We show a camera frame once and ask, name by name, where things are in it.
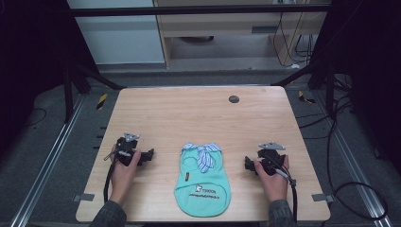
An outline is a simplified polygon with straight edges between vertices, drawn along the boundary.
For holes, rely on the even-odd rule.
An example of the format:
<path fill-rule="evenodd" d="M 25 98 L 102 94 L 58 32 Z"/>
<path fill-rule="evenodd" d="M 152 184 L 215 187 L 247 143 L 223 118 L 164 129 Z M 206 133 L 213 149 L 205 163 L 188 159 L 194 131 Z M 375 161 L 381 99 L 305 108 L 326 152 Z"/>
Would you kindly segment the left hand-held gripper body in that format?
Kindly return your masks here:
<path fill-rule="evenodd" d="M 139 138 L 140 136 L 138 134 L 125 132 L 124 135 L 117 140 L 114 157 L 124 166 L 130 165 Z"/>

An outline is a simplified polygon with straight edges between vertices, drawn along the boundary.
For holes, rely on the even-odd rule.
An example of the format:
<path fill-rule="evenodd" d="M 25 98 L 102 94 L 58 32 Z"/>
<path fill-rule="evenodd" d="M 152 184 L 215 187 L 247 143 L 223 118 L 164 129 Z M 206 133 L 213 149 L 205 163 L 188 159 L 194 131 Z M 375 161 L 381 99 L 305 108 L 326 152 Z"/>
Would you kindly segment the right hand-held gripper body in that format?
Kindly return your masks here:
<path fill-rule="evenodd" d="M 286 148 L 275 143 L 274 141 L 259 144 L 260 150 L 257 151 L 258 157 L 261 159 L 262 167 L 265 172 L 272 176 L 274 174 L 279 174 L 281 176 L 286 176 L 287 173 L 283 169 L 285 155 L 280 155 L 278 149 L 285 150 Z"/>

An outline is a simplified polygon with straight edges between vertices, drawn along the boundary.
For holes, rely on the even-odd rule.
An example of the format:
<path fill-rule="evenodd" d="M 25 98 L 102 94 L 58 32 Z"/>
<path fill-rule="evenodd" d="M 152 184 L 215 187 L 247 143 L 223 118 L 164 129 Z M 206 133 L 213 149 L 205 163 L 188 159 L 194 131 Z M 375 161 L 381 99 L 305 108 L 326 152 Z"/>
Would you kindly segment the teal pet shirt striped collar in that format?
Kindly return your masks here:
<path fill-rule="evenodd" d="M 174 196 L 181 210 L 191 217 L 215 217 L 228 208 L 231 187 L 216 143 L 183 146 Z"/>

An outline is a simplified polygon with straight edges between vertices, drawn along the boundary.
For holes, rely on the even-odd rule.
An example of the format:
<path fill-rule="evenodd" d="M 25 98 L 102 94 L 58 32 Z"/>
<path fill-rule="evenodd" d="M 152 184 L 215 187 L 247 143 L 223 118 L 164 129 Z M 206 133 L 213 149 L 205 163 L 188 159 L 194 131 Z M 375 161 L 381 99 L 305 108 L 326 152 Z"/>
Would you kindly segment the person's left hand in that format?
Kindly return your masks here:
<path fill-rule="evenodd" d="M 114 166 L 112 180 L 112 193 L 110 200 L 123 206 L 134 181 L 137 164 L 141 158 L 141 150 L 134 151 L 131 163 L 124 166 L 117 162 Z"/>

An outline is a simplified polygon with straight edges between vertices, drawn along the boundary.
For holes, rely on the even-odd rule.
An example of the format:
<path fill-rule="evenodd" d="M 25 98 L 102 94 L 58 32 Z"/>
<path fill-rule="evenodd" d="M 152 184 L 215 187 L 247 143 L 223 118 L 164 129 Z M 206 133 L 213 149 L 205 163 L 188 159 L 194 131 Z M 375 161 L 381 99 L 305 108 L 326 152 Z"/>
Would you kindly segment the person's right hand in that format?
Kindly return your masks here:
<path fill-rule="evenodd" d="M 267 200 L 269 202 L 285 201 L 288 195 L 288 180 L 279 174 L 270 176 L 258 160 L 254 160 L 253 163 Z"/>

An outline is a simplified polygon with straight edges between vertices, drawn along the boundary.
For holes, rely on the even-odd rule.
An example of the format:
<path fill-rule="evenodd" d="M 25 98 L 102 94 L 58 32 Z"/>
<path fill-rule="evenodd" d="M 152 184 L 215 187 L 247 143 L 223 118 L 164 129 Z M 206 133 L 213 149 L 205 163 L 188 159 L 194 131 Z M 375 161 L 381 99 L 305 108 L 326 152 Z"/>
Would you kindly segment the yellow black striped tape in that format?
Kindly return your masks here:
<path fill-rule="evenodd" d="M 98 103 L 96 104 L 96 109 L 97 110 L 101 110 L 102 109 L 102 107 L 103 107 L 103 105 L 104 105 L 104 103 L 105 103 L 105 100 L 106 100 L 106 98 L 107 98 L 107 96 L 108 96 L 108 94 L 102 94 L 101 96 L 100 96 L 100 98 L 99 98 L 99 101 L 98 101 Z"/>
<path fill-rule="evenodd" d="M 299 100 L 306 102 L 306 103 L 310 103 L 310 104 L 314 104 L 316 103 L 315 99 L 313 98 L 306 98 L 304 93 L 302 91 L 298 91 L 298 98 Z"/>

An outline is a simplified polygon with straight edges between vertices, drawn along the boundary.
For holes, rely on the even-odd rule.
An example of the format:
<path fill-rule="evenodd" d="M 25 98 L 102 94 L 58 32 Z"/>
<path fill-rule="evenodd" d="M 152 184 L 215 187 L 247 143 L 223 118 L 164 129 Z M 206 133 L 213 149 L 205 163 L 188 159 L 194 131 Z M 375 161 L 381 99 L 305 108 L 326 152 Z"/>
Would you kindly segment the black metal stand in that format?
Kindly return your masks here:
<path fill-rule="evenodd" d="M 292 81 L 302 77 L 303 75 L 310 74 L 311 77 L 307 86 L 316 90 L 325 84 L 325 109 L 329 116 L 335 118 L 334 110 L 334 66 L 331 61 L 317 60 L 311 62 L 309 65 L 291 74 L 289 77 L 274 82 L 272 86 L 285 87 Z"/>
<path fill-rule="evenodd" d="M 80 94 L 88 94 L 91 91 L 91 86 L 86 79 L 87 77 L 94 79 L 113 90 L 124 89 L 124 86 L 118 85 L 102 77 L 99 73 L 80 64 L 70 64 L 67 66 L 62 77 L 65 102 L 65 123 L 72 118 L 74 113 L 72 86 L 75 86 Z"/>

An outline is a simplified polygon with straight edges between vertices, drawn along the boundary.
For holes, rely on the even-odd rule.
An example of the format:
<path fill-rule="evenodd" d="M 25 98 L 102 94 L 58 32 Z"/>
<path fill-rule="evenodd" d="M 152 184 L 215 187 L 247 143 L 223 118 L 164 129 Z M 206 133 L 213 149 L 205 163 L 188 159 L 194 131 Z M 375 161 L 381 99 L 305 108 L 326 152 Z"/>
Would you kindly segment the white cabinet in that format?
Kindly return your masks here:
<path fill-rule="evenodd" d="M 152 0 L 67 0 L 71 9 L 153 7 Z M 164 63 L 156 17 L 77 17 L 97 65 Z"/>

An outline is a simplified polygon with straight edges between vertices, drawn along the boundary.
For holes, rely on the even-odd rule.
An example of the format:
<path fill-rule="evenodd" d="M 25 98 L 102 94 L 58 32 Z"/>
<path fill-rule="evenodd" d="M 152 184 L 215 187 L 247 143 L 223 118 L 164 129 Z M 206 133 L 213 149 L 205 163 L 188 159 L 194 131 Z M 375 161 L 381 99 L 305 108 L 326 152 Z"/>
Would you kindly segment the black curtain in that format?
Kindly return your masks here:
<path fill-rule="evenodd" d="M 67 0 L 0 0 L 0 160 L 8 156 L 36 96 L 62 84 L 52 34 L 79 64 L 97 70 L 76 20 L 45 14 L 68 8 Z"/>
<path fill-rule="evenodd" d="M 331 0 L 314 58 L 351 77 L 362 122 L 401 174 L 401 0 Z"/>

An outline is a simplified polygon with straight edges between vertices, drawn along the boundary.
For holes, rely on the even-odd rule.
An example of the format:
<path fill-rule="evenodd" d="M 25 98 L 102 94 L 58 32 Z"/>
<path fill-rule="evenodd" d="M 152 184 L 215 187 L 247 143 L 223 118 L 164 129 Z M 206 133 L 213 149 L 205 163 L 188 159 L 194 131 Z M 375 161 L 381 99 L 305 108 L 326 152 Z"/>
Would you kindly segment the light wooden desk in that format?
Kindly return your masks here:
<path fill-rule="evenodd" d="M 152 0 L 156 7 L 329 4 L 331 0 Z M 270 37 L 279 62 L 294 61 L 292 52 L 302 35 L 317 35 L 326 13 L 274 12 L 234 14 L 159 15 L 159 33 L 165 61 L 170 63 L 172 44 L 180 37 L 264 34 Z"/>

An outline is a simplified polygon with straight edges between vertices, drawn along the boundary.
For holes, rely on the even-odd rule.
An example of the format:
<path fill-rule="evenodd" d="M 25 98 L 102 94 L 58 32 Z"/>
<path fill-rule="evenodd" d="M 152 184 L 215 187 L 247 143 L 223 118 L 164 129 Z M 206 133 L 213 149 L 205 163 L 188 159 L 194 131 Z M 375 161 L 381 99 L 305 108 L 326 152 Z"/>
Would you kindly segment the black horizontal bar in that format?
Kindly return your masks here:
<path fill-rule="evenodd" d="M 184 6 L 153 8 L 112 8 L 112 9 L 67 9 L 62 14 L 74 17 L 96 16 L 145 16 L 185 14 L 230 14 L 230 13 L 274 13 L 274 12 L 320 12 L 329 11 L 330 4 L 302 5 L 232 5 L 232 6 Z"/>

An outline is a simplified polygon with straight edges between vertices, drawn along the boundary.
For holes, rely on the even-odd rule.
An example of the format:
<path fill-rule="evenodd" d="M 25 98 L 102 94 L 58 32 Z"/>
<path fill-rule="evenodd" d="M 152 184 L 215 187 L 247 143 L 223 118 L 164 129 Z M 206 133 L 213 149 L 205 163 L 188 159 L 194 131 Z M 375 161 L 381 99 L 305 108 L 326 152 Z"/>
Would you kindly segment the grey metal table bracket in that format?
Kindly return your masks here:
<path fill-rule="evenodd" d="M 94 199 L 95 195 L 94 194 L 77 194 L 74 196 L 73 201 L 79 202 L 79 201 L 92 201 Z"/>
<path fill-rule="evenodd" d="M 314 201 L 326 201 L 327 203 L 331 203 L 335 200 L 333 195 L 312 194 L 311 197 Z"/>

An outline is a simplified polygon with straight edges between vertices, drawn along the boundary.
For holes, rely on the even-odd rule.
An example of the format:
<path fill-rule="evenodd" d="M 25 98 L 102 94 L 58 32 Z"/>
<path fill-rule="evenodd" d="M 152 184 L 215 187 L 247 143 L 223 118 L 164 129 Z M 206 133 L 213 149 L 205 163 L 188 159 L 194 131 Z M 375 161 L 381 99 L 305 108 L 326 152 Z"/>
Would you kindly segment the aluminium floor rail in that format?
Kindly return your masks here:
<path fill-rule="evenodd" d="M 78 120 L 86 97 L 87 95 L 78 95 L 71 117 L 62 125 L 61 131 L 49 151 L 40 172 L 29 189 L 24 202 L 13 217 L 9 227 L 26 227 L 39 198 L 44 192 L 47 181 L 58 162 L 65 143 Z"/>
<path fill-rule="evenodd" d="M 330 130 L 328 133 L 326 145 L 326 172 L 334 199 L 349 213 L 359 218 L 371 221 L 375 225 L 375 227 L 393 227 L 392 222 L 388 216 L 389 205 L 387 204 L 387 201 L 374 187 L 371 186 L 366 174 L 362 171 L 359 163 L 350 150 L 350 147 L 345 141 L 340 127 L 338 126 L 338 111 L 341 110 L 343 107 L 348 106 L 349 101 L 343 102 L 343 98 L 341 97 L 334 106 L 332 106 L 329 110 L 326 110 L 325 99 L 327 98 L 327 96 L 324 96 L 319 92 L 313 92 L 313 95 L 316 97 L 316 101 L 322 112 L 328 116 L 326 122 L 329 125 Z M 337 151 L 340 154 L 342 161 L 344 162 L 352 178 L 350 182 L 341 183 L 338 186 L 333 185 L 331 175 L 330 148 L 332 143 L 336 144 Z M 360 198 L 362 199 L 362 203 L 367 210 L 367 215 L 362 214 L 356 208 L 352 208 L 349 204 L 346 203 L 345 199 L 342 199 L 339 196 L 339 193 L 344 191 L 347 187 L 356 189 Z"/>

